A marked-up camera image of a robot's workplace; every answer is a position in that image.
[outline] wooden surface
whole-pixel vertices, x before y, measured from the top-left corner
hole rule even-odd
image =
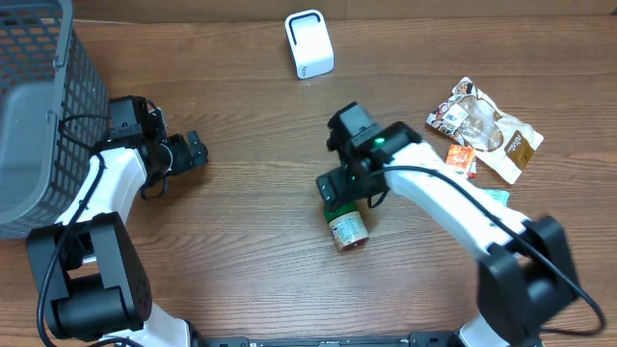
[[[307,9],[326,20],[523,15],[603,15],[616,0],[76,0],[79,19],[130,23],[283,21]]]
[[[112,96],[146,95],[171,131],[197,129],[210,163],[135,200],[128,229],[152,295],[206,336],[252,338],[452,330],[477,313],[476,269],[415,204],[366,212],[368,244],[340,254],[314,186],[336,165],[326,123],[358,100],[383,124],[424,126],[461,77],[545,136],[512,187],[483,164],[474,182],[567,229],[583,287],[617,338],[617,21],[614,17],[333,21],[335,70],[299,81],[279,22],[87,26],[78,34]],[[0,345],[37,345],[23,241],[0,242]],[[583,303],[552,322],[584,329]],[[79,345],[65,342],[65,345]]]

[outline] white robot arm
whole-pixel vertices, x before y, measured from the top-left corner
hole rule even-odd
[[[477,261],[480,315],[454,332],[457,346],[523,344],[578,297],[600,318],[593,333],[604,328],[602,312],[578,286],[563,227],[553,218],[532,222],[502,206],[449,169],[414,130],[401,122],[384,128],[355,102],[328,126],[327,146],[341,167],[317,177],[327,208],[391,190],[422,207]],[[529,263],[521,265],[521,256]]]
[[[110,101],[106,140],[93,147],[60,135],[91,153],[90,170],[68,210],[52,226],[32,230],[27,251],[40,292],[38,327],[42,341],[103,340],[129,346],[189,346],[191,326],[152,302],[149,282],[124,225],[137,194],[159,180],[207,162],[197,132],[168,137],[162,111],[151,101],[127,96]],[[67,272],[97,262],[99,273],[72,279]]]

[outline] gray plastic basket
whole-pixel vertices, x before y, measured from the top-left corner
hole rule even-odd
[[[58,121],[107,115],[108,94],[72,30],[70,0],[0,2],[0,238],[53,224],[77,195],[89,153],[58,134]],[[105,120],[67,133],[99,140]]]

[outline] snack wrapper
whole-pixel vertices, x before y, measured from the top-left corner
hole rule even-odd
[[[474,158],[475,148],[452,145],[445,158],[445,164],[455,173],[468,177]]]
[[[475,148],[475,155],[510,184],[544,140],[531,125],[499,110],[468,77],[426,122],[460,145]]]

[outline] white device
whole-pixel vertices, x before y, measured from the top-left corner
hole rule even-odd
[[[290,15],[285,20],[285,31],[298,78],[314,77],[335,68],[335,53],[321,12],[308,10]]]

